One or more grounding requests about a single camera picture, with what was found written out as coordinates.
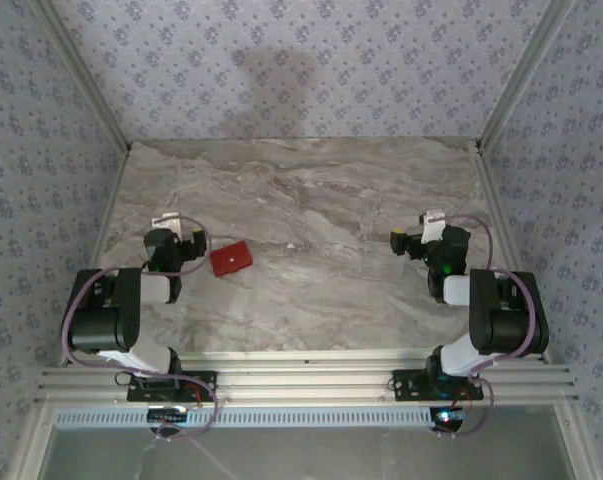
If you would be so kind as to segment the red card holder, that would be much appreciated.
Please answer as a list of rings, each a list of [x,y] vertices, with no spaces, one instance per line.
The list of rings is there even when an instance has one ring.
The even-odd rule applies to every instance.
[[[245,240],[216,249],[210,254],[213,274],[222,277],[253,265],[253,257]]]

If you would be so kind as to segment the aluminium mounting rail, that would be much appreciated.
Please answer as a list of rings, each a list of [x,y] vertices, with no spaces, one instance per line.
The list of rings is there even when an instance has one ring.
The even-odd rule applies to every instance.
[[[263,351],[184,353],[186,369],[217,372],[216,392],[228,407],[390,406],[388,388],[398,369],[421,369],[427,349]],[[78,366],[43,371],[35,398],[71,404],[121,404],[123,387],[98,359],[97,368]],[[578,392],[569,368],[539,355],[507,360],[482,373],[496,403],[551,405],[573,402]]]

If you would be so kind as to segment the aluminium frame bar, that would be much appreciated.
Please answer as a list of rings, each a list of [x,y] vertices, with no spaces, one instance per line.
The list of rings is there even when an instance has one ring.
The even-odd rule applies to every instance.
[[[37,480],[55,423],[55,408],[35,404],[27,416],[7,480]]]
[[[555,413],[575,478],[603,480],[603,466],[583,408],[564,402],[555,406]]]

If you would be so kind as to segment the black controller board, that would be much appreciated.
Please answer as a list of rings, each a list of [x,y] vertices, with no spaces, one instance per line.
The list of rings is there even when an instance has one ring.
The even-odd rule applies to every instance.
[[[150,407],[146,414],[146,422],[159,423],[185,423],[188,419],[188,409],[181,406]]]
[[[431,407],[430,415],[433,421],[432,431],[451,435],[460,430],[467,418],[467,413],[461,407]]]

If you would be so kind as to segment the aluminium side rail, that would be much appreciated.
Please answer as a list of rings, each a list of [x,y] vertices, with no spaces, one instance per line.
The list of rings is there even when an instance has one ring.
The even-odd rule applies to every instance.
[[[549,344],[549,327],[535,276],[512,271],[520,265],[493,184],[490,166],[470,144],[492,221],[493,244],[502,249],[503,261],[493,259],[485,270],[470,273],[470,339],[483,356],[496,361],[543,353]]]
[[[129,156],[130,156],[130,151],[132,150],[132,146],[133,146],[133,142],[127,144],[123,153],[121,154],[121,158],[120,158],[121,161],[120,161],[119,166],[117,167],[116,174],[114,176],[114,180],[112,183],[112,188],[110,189],[110,193],[108,195],[107,202],[105,205],[105,210],[104,210],[104,213],[103,213],[100,223],[99,223],[99,230],[98,230],[98,234],[96,237],[96,241],[95,241],[94,247],[92,248],[92,251],[90,253],[90,257],[89,257],[88,264],[87,264],[88,269],[98,268],[100,265],[99,262],[100,262],[101,255],[105,248],[106,237],[107,237],[108,228],[109,228],[110,220],[112,217],[114,205],[116,203],[117,195],[118,195],[121,181],[123,178],[123,174],[125,172],[125,168],[126,168]],[[70,313],[71,307],[72,307],[74,299],[75,299],[73,289],[74,289],[74,287],[70,288],[70,297],[69,297],[66,311],[63,315],[63,319],[62,319],[62,323],[61,323],[61,330],[60,330],[60,332],[61,332],[60,333],[61,353],[60,353],[60,357],[59,357],[59,360],[56,365],[58,367],[66,367],[69,363],[69,359],[66,354],[66,349],[65,349],[65,347],[63,347],[63,341],[65,339],[65,334],[63,332],[64,332],[64,328],[67,323],[66,322],[67,315],[68,315],[68,313]]]

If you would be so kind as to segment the aluminium corner post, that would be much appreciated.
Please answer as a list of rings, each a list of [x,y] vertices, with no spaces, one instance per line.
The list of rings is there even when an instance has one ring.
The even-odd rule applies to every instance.
[[[494,147],[575,3],[576,0],[548,0],[477,140],[480,154],[487,154]]]
[[[50,37],[58,55],[95,114],[105,135],[122,154],[129,143],[51,0],[27,0]]]

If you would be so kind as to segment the right black controller board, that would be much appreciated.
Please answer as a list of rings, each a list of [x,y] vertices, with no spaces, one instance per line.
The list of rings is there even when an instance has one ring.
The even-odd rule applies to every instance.
[[[460,430],[467,418],[467,413],[461,407],[431,407],[430,415],[433,421],[432,431],[451,435]]]

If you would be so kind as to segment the left black controller board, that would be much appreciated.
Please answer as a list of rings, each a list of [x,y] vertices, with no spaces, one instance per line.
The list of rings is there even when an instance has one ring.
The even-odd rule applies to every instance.
[[[159,423],[185,423],[188,419],[188,409],[181,406],[150,407],[146,414],[146,422]]]

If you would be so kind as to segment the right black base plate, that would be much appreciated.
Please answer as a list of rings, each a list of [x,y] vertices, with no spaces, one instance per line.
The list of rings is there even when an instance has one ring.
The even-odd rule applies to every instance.
[[[425,369],[394,370],[391,385],[398,402],[484,398],[482,388],[474,386],[466,377],[428,373]]]

